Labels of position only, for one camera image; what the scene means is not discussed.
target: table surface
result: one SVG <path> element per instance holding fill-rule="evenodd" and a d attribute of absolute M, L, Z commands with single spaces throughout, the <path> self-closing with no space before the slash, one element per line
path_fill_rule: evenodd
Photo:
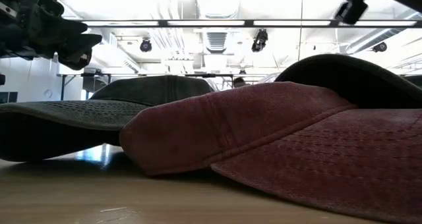
<path fill-rule="evenodd" d="M 121 148 L 0 161 L 1 223 L 375 223 L 285 202 L 212 171 L 148 178 Z"/>

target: white wall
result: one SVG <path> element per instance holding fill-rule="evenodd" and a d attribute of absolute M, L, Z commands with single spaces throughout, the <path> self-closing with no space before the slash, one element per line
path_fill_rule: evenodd
<path fill-rule="evenodd" d="M 18 102 L 60 100 L 61 67 L 65 66 L 47 59 L 0 59 L 0 73 L 6 75 L 0 92 L 18 92 Z M 75 78 L 66 86 L 65 100 L 80 100 L 81 91 L 82 78 Z"/>

